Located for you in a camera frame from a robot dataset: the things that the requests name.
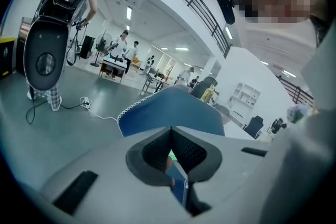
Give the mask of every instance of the standing fan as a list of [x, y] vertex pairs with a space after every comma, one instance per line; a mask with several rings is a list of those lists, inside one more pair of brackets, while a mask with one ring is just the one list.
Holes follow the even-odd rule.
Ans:
[[97, 38], [97, 43], [96, 43], [96, 49], [97, 49], [97, 57], [96, 60], [94, 62], [92, 62], [90, 65], [94, 66], [94, 67], [98, 67], [99, 64], [97, 64], [97, 59], [98, 59], [98, 55], [101, 51], [104, 51], [105, 45], [106, 44], [110, 44], [112, 42], [112, 37], [109, 34], [105, 34], [106, 30], [104, 31], [104, 34], [101, 34], [98, 38]]

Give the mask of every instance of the white ceiling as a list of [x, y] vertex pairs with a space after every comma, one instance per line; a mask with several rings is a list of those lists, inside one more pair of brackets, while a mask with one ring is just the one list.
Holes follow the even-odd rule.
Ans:
[[[205, 44], [198, 43], [181, 24], [149, 0], [98, 0], [98, 5], [107, 6], [109, 14], [104, 15], [114, 24], [122, 28], [129, 24], [132, 33], [155, 47], [168, 48], [165, 52], [182, 63], [204, 67], [211, 55]], [[126, 18], [128, 6], [133, 9], [131, 22]], [[189, 51], [177, 51], [175, 47]], [[213, 73], [217, 74], [219, 69], [220, 65], [216, 65]]]

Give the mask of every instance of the yellow object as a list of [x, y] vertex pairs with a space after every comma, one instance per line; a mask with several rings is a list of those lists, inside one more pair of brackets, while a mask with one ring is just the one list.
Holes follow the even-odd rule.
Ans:
[[215, 92], [215, 88], [207, 88], [205, 90], [205, 92], [203, 93], [202, 97], [201, 97], [201, 100], [205, 103], [209, 103], [210, 101], [210, 98], [212, 97], [212, 95], [214, 94]]
[[134, 57], [134, 58], [133, 58], [133, 62], [134, 62], [134, 63], [138, 63], [138, 62], [140, 62], [140, 60], [139, 60], [137, 57]]
[[14, 40], [15, 40], [14, 37], [2, 38], [2, 39], [0, 39], [0, 43], [11, 42], [11, 41], [14, 41]]

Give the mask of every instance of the person in white shirt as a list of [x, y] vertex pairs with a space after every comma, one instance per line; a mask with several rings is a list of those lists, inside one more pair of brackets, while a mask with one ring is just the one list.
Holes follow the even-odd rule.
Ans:
[[125, 54], [125, 59], [127, 61], [127, 68], [125, 70], [125, 74], [127, 74], [128, 70], [130, 68], [131, 62], [133, 61], [133, 58], [138, 54], [137, 45], [139, 45], [139, 42], [135, 41], [134, 42], [134, 47], [133, 48], [129, 48], [127, 50], [126, 54]]
[[[111, 49], [110, 49], [111, 59], [117, 60], [117, 61], [122, 59], [122, 55], [127, 50], [127, 41], [126, 41], [127, 36], [128, 36], [128, 31], [125, 30], [124, 32], [122, 32], [120, 37], [116, 38], [115, 41], [112, 43]], [[113, 75], [113, 70], [114, 68], [112, 67], [111, 76], [112, 76], [112, 79], [115, 80], [115, 75]]]
[[177, 78], [175, 84], [180, 84], [180, 83], [187, 83], [190, 80], [191, 73], [194, 72], [194, 68], [190, 67], [188, 70], [184, 70], [179, 74], [179, 77]]

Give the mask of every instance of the desk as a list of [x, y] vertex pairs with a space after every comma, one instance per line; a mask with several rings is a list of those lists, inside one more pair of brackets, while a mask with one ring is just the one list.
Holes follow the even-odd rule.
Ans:
[[161, 79], [164, 79], [164, 77], [165, 77], [165, 74], [164, 74], [164, 73], [159, 72], [159, 71], [155, 70], [155, 69], [152, 68], [152, 67], [150, 68], [148, 74], [150, 74], [150, 73], [156, 75], [157, 77], [159, 77], [159, 78], [161, 78]]
[[125, 73], [125, 70], [127, 68], [127, 64], [126, 64], [126, 61], [124, 62], [119, 62], [119, 61], [115, 61], [113, 59], [110, 58], [110, 55], [107, 55], [104, 59], [103, 59], [103, 62], [101, 64], [101, 67], [100, 67], [100, 71], [99, 71], [99, 74], [98, 76], [102, 77], [103, 76], [103, 73], [110, 73], [111, 71], [110, 70], [107, 70], [106, 69], [106, 66], [111, 66], [113, 68], [117, 68], [118, 70], [121, 70], [122, 71], [122, 74], [121, 76], [116, 76], [118, 78], [120, 78], [120, 82], [122, 81], [122, 78], [124, 76], [124, 73]]
[[147, 86], [146, 90], [144, 91], [146, 93], [152, 82], [159, 83], [159, 85], [156, 88], [154, 88], [155, 92], [161, 91], [163, 86], [169, 86], [169, 84], [167, 82], [165, 82], [164, 80], [160, 80], [160, 79], [157, 79], [157, 78], [152, 78], [152, 76], [147, 74], [147, 79], [146, 79], [145, 84], [143, 85], [141, 91], [143, 91], [144, 88]]
[[224, 125], [224, 131], [225, 131], [226, 137], [255, 141], [255, 139], [252, 136], [246, 133], [242, 128], [240, 128], [233, 121], [230, 121]]

